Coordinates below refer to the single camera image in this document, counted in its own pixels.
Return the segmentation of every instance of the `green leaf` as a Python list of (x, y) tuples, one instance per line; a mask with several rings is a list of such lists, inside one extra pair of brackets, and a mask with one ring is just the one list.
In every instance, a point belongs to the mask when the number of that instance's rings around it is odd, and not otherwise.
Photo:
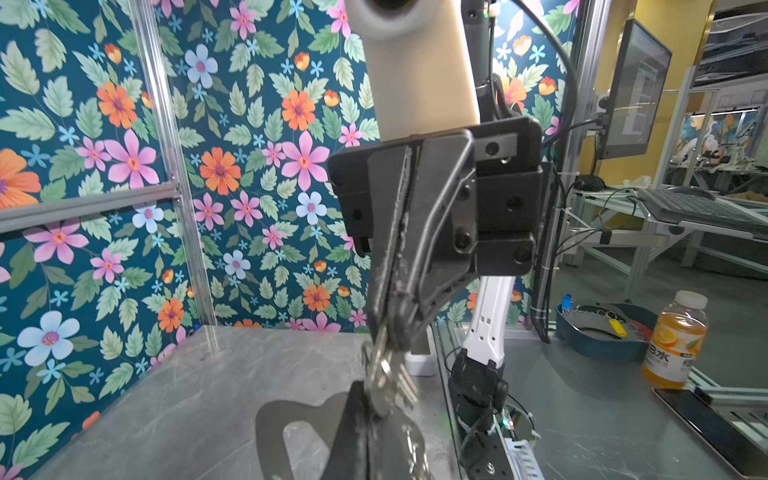
[(101, 292), (96, 304), (96, 311), (98, 312), (96, 321), (99, 321), (114, 312), (114, 309), (118, 306), (118, 302), (120, 301), (120, 296), (120, 291), (114, 286), (108, 286)]
[(264, 85), (264, 70), (259, 65), (253, 64), (248, 67), (245, 83), (248, 87), (248, 98), (253, 97), (261, 91)]
[(72, 33), (91, 33), (91, 29), (80, 21), (80, 16), (64, 0), (48, 0), (48, 14), (54, 20)]
[(32, 416), (29, 401), (22, 396), (12, 397), (0, 393), (0, 435), (13, 435), (26, 425)]
[(230, 127), (230, 130), (224, 135), (224, 140), (231, 142), (234, 145), (244, 147), (248, 145), (252, 139), (250, 130), (245, 125), (235, 125)]
[(362, 50), (362, 39), (360, 38), (360, 35), (353, 33), (344, 41), (344, 53), (354, 61), (366, 61), (366, 54)]
[(20, 107), (21, 110), (7, 110), (7, 117), (0, 118), (0, 130), (16, 134), (17, 138), (29, 140), (51, 140), (56, 132), (53, 122), (42, 110)]
[(339, 32), (333, 33), (331, 26), (326, 25), (322, 27), (316, 34), (315, 39), (312, 40), (310, 46), (307, 47), (311, 51), (318, 51), (319, 53), (330, 53), (336, 50), (339, 46)]
[(103, 399), (110, 393), (115, 393), (131, 381), (131, 377), (134, 376), (134, 366), (128, 362), (122, 362), (119, 367), (112, 370), (107, 379), (104, 381), (104, 386), (101, 388), (101, 392), (98, 394), (99, 399)]
[(349, 63), (344, 57), (339, 57), (336, 63), (333, 64), (333, 73), (336, 75), (336, 81), (339, 84), (350, 91), (355, 91), (353, 82), (355, 81), (355, 74), (352, 72), (352, 64)]
[(338, 140), (341, 137), (341, 117), (326, 105), (323, 105), (323, 126), (326, 129), (326, 134), (333, 140)]
[(46, 28), (41, 28), (35, 32), (35, 47), (37, 47), (35, 53), (40, 57), (45, 73), (51, 73), (57, 68), (62, 68), (67, 61), (67, 48), (56, 34)]

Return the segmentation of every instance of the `orange flower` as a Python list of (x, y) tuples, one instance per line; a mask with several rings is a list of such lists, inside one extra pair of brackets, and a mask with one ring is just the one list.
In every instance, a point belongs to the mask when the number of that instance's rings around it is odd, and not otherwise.
[(241, 329), (262, 329), (261, 323), (254, 323), (251, 319), (245, 319), (242, 322), (235, 322), (235, 327)]
[(101, 99), (98, 106), (101, 113), (109, 117), (109, 123), (115, 127), (121, 124), (123, 128), (131, 128), (131, 124), (136, 121), (136, 104), (128, 97), (125, 88), (120, 85), (114, 86), (112, 82), (104, 84), (104, 88), (99, 88), (96, 95)]
[(304, 305), (309, 306), (310, 310), (322, 312), (330, 306), (331, 294), (326, 292), (324, 286), (310, 285), (310, 288), (304, 290)]
[(531, 43), (533, 43), (533, 38), (523, 35), (512, 44), (512, 51), (520, 56), (525, 55), (525, 52), (531, 47)]
[(0, 210), (38, 202), (30, 194), (40, 191), (40, 177), (34, 172), (22, 173), (26, 166), (27, 161), (13, 150), (0, 151)]
[(240, 186), (235, 179), (243, 175), (230, 152), (224, 153), (219, 147), (212, 148), (210, 153), (203, 154), (203, 163), (200, 176), (208, 179), (205, 184), (211, 191), (218, 189), (219, 195), (228, 195), (230, 190), (235, 191)]
[(310, 100), (310, 94), (294, 90), (283, 99), (283, 120), (288, 122), (291, 129), (305, 131), (310, 124), (315, 123), (315, 104)]
[(99, 412), (93, 412), (93, 413), (91, 413), (91, 416), (89, 416), (88, 418), (86, 418), (86, 419), (83, 421), (83, 430), (88, 430), (88, 429), (89, 429), (90, 427), (92, 427), (92, 426), (93, 426), (93, 425), (96, 423), (96, 421), (97, 421), (97, 420), (99, 420), (100, 418), (101, 418), (101, 413), (99, 413)]
[(519, 78), (513, 78), (511, 81), (509, 77), (502, 78), (502, 87), (504, 88), (504, 101), (508, 104), (517, 104), (522, 111), (525, 108), (523, 100), (528, 96), (525, 90), (522, 89), (523, 80)]
[(542, 95), (554, 94), (554, 91), (558, 88), (554, 86), (554, 80), (549, 77), (544, 77), (541, 83), (538, 84), (538, 93)]
[(333, 108), (339, 104), (339, 94), (333, 90), (326, 90), (323, 100), (326, 101), (326, 105)]
[(114, 63), (120, 63), (123, 59), (123, 54), (120, 51), (119, 48), (115, 47), (111, 43), (107, 43), (104, 46), (104, 51), (107, 53), (107, 56), (110, 60), (112, 60)]
[(305, 71), (310, 66), (310, 56), (304, 52), (299, 53), (294, 59), (293, 63), (296, 64), (296, 68), (301, 71)]
[(157, 314), (157, 321), (160, 322), (160, 329), (172, 333), (181, 326), (181, 320), (184, 318), (184, 304), (178, 299), (172, 298), (170, 302), (163, 303), (163, 309)]

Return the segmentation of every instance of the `pink flower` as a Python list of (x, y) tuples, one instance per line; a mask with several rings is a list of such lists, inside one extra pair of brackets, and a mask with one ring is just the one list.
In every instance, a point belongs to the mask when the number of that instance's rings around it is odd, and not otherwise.
[(95, 166), (99, 170), (104, 171), (104, 162), (112, 159), (112, 157), (104, 151), (104, 142), (99, 140), (94, 144), (90, 138), (85, 137), (83, 138), (83, 144), (85, 145), (84, 147), (78, 147), (75, 151), (85, 159), (85, 167), (90, 169)]
[(271, 141), (266, 143), (266, 148), (261, 151), (266, 157), (266, 164), (275, 164), (275, 167), (280, 168), (280, 161), (285, 160), (286, 155), (283, 153), (283, 144), (272, 144)]
[(352, 30), (349, 29), (349, 20), (346, 17), (346, 6), (344, 5), (344, 0), (339, 0), (338, 8), (329, 8), (328, 16), (333, 18), (331, 31), (333, 33), (337, 33), (339, 30), (341, 30), (344, 38), (349, 38), (349, 36), (352, 34)]
[(178, 8), (184, 7), (184, 0), (152, 0), (152, 5), (160, 5), (162, 2), (162, 5), (160, 6), (161, 10), (163, 11), (163, 15), (165, 15), (165, 18), (170, 18), (170, 3), (173, 2), (174, 6)]
[(328, 155), (331, 152), (325, 147), (318, 147), (313, 151), (312, 135), (308, 131), (299, 137), (299, 147), (301, 151), (291, 142), (283, 142), (283, 151), (286, 156), (295, 161), (286, 162), (281, 173), (288, 178), (299, 174), (299, 187), (306, 192), (312, 184), (310, 175), (319, 182), (328, 181), (328, 173), (318, 164), (328, 160)]
[(248, 10), (245, 0), (240, 2), (239, 11), (232, 7), (230, 8), (230, 13), (232, 14), (232, 18), (234, 18), (230, 28), (232, 28), (232, 31), (240, 30), (240, 38), (245, 40), (245, 37), (248, 36), (248, 32), (256, 33), (256, 26), (253, 24), (253, 21), (256, 20), (257, 16), (256, 10)]
[(341, 137), (339, 142), (343, 143), (345, 147), (357, 147), (360, 145), (360, 138), (362, 138), (362, 132), (357, 129), (354, 123), (349, 124), (349, 128), (342, 125)]
[(144, 182), (141, 180), (142, 177), (151, 185), (159, 184), (160, 178), (157, 177), (157, 172), (147, 166), (154, 163), (156, 157), (154, 149), (144, 147), (139, 151), (139, 139), (134, 131), (130, 129), (125, 131), (123, 139), (125, 140), (127, 150), (118, 141), (104, 141), (107, 152), (112, 158), (122, 162), (109, 167), (109, 180), (121, 183), (130, 176), (131, 188), (142, 188), (144, 186)]
[(359, 326), (365, 326), (368, 316), (362, 311), (362, 309), (352, 312), (352, 316), (349, 321), (355, 324), (355, 328)]
[(285, 237), (285, 233), (278, 232), (274, 225), (272, 225), (269, 230), (266, 228), (261, 229), (261, 233), (264, 234), (264, 240), (262, 241), (265, 244), (269, 244), (272, 250), (275, 250), (275, 247), (283, 246), (283, 237)]
[(74, 235), (73, 233), (80, 228), (80, 222), (77, 220), (67, 220), (61, 227), (58, 222), (48, 223), (45, 225), (48, 230), (41, 228), (30, 228), (24, 230), (24, 238), (33, 243), (42, 243), (41, 246), (35, 248), (35, 262), (45, 262), (53, 257), (53, 253), (56, 255), (62, 263), (67, 265), (72, 264), (74, 260), (74, 252), (70, 246), (75, 248), (82, 248), (88, 245), (88, 239), (85, 235)]
[(214, 229), (214, 222), (216, 225), (224, 225), (224, 219), (219, 215), (224, 210), (224, 205), (221, 202), (214, 204), (210, 194), (203, 195), (202, 202), (197, 198), (192, 200), (192, 204), (197, 208), (194, 219), (198, 222), (205, 222), (205, 227), (209, 232)]
[(288, 328), (291, 330), (304, 330), (304, 325), (301, 324), (301, 320), (297, 320), (293, 317), (290, 317), (290, 323), (287, 323)]
[(341, 325), (338, 323), (328, 324), (328, 316), (325, 312), (318, 313), (316, 321), (317, 323), (313, 322), (312, 319), (302, 319), (301, 323), (305, 329), (313, 332), (338, 332), (341, 330)]
[(552, 117), (552, 126), (549, 127), (544, 133), (546, 135), (554, 135), (558, 132), (559, 128), (560, 128), (560, 119), (557, 117)]
[(235, 212), (235, 220), (239, 222), (244, 218), (245, 224), (248, 227), (253, 226), (254, 218), (257, 220), (264, 218), (264, 215), (262, 215), (261, 212), (257, 210), (259, 207), (259, 199), (254, 197), (248, 200), (248, 194), (246, 194), (244, 191), (240, 192), (240, 201), (230, 200), (230, 203), (237, 210), (237, 212)]
[(123, 266), (120, 265), (122, 259), (123, 256), (119, 253), (112, 255), (112, 252), (108, 249), (103, 249), (101, 251), (101, 258), (91, 258), (91, 265), (96, 267), (96, 270), (94, 271), (94, 280), (104, 277), (104, 279), (107, 280), (107, 283), (114, 282), (114, 275), (116, 273), (123, 273), (123, 270), (125, 270)]

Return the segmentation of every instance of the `computer monitor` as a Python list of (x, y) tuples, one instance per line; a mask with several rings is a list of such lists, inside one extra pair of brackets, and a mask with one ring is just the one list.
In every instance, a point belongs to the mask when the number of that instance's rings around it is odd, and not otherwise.
[(640, 22), (627, 20), (599, 137), (598, 158), (645, 154), (672, 52)]

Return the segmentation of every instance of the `blue flower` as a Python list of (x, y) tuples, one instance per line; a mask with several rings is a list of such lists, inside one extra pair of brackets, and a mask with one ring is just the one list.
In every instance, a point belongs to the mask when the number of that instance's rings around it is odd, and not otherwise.
[(288, 58), (286, 58), (286, 60), (281, 63), (280, 66), (283, 67), (284, 74), (289, 74), (293, 70), (293, 65), (290, 64)]
[(136, 373), (139, 375), (144, 373), (144, 371), (147, 370), (147, 366), (149, 365), (149, 362), (147, 361), (147, 357), (143, 357), (140, 362), (136, 362), (134, 365), (136, 367)]
[(95, 372), (88, 373), (88, 376), (91, 377), (90, 385), (93, 385), (94, 383), (101, 382), (101, 377), (104, 376), (104, 372), (101, 371), (101, 367), (98, 367)]
[(174, 31), (174, 33), (181, 30), (181, 18), (177, 18), (176, 14), (173, 14), (170, 16), (170, 20), (168, 21), (168, 26), (171, 30)]
[(123, 66), (123, 70), (125, 70), (130, 76), (136, 75), (136, 67), (134, 67), (134, 61), (126, 60), (125, 65)]
[(208, 95), (208, 92), (205, 91), (205, 88), (203, 88), (203, 84), (197, 84), (196, 87), (192, 87), (192, 92), (194, 93), (194, 99), (202, 101), (205, 99), (205, 97)]
[(67, 303), (69, 301), (69, 298), (67, 298), (68, 294), (69, 292), (60, 292), (59, 290), (54, 290), (53, 298), (49, 303), (51, 305), (55, 303), (56, 306), (61, 306), (62, 303)]
[(539, 59), (547, 56), (547, 54), (544, 53), (544, 45), (542, 45), (541, 47), (537, 47), (536, 45), (534, 45), (533, 47), (531, 47), (531, 51), (533, 53), (531, 53), (531, 56), (528, 57), (528, 60), (533, 60), (536, 63), (538, 63)]
[(22, 156), (28, 158), (27, 165), (30, 167), (34, 167), (35, 164), (38, 164), (45, 168), (44, 160), (51, 160), (51, 155), (40, 153), (40, 146), (37, 144), (32, 144), (32, 151), (22, 150)]
[(323, 68), (323, 61), (318, 60), (317, 63), (315, 63), (314, 60), (310, 62), (310, 65), (312, 65), (312, 68), (310, 68), (310, 75), (315, 75), (316, 78), (320, 77), (320, 74), (325, 71)]
[(98, 61), (104, 61), (104, 59), (107, 57), (107, 55), (99, 50), (98, 43), (94, 43), (93, 45), (88, 46), (88, 50), (91, 51), (91, 58)]
[(0, 360), (0, 365), (2, 365), (2, 371), (7, 372), (11, 369), (11, 366), (19, 366), (22, 364), (21, 358), (27, 353), (26, 350), (22, 350), (19, 353), (16, 353), (16, 349), (12, 346), (8, 347), (8, 349), (5, 351), (5, 355), (7, 358), (4, 358)]
[(235, 161), (239, 164), (244, 164), (248, 160), (248, 156), (243, 153), (242, 148), (238, 148), (235, 152)]
[(299, 13), (304, 11), (304, 5), (301, 5), (301, 0), (290, 0), (290, 11), (288, 15), (295, 15), (299, 17)]
[(51, 379), (60, 379), (61, 378), (61, 372), (59, 370), (63, 369), (67, 366), (66, 363), (59, 363), (56, 365), (56, 360), (50, 359), (48, 360), (48, 363), (45, 364), (48, 368), (45, 370), (40, 370), (37, 372), (37, 376), (45, 377), (43, 379), (43, 385), (50, 382)]
[(59, 127), (58, 131), (61, 132), (61, 136), (58, 138), (61, 143), (67, 142), (70, 145), (74, 145), (75, 140), (80, 140), (80, 137), (74, 134), (74, 127), (69, 127), (67, 129)]

